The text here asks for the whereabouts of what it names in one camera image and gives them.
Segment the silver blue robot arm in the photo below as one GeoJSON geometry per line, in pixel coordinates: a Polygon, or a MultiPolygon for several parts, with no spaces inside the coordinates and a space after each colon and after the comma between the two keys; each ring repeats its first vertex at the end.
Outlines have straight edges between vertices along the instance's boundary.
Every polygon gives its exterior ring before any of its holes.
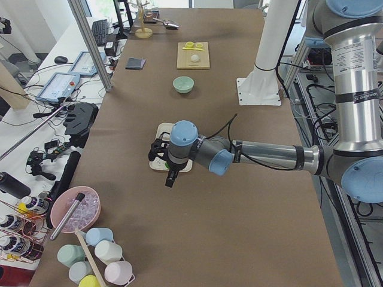
{"type": "Polygon", "coordinates": [[[305,170],[332,180],[350,197],[382,202],[382,136],[375,35],[382,28],[381,1],[310,1],[306,38],[330,46],[339,139],[335,146],[284,146],[206,137],[190,121],[174,124],[169,139],[157,138],[148,158],[169,166],[173,186],[189,160],[223,175],[232,163],[276,170],[305,170]]]}

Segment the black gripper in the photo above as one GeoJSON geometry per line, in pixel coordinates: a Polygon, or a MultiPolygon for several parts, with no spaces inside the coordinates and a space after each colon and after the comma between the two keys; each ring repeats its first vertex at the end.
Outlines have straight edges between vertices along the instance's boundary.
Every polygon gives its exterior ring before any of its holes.
{"type": "MultiPolygon", "coordinates": [[[[168,148],[169,148],[169,141],[164,141],[163,139],[157,138],[154,140],[154,142],[150,146],[150,150],[148,153],[148,159],[149,161],[154,161],[156,158],[159,158],[163,161],[168,161],[168,148]]],[[[169,170],[168,175],[166,177],[165,186],[172,188],[174,185],[174,182],[178,176],[177,170],[169,170]]]]}

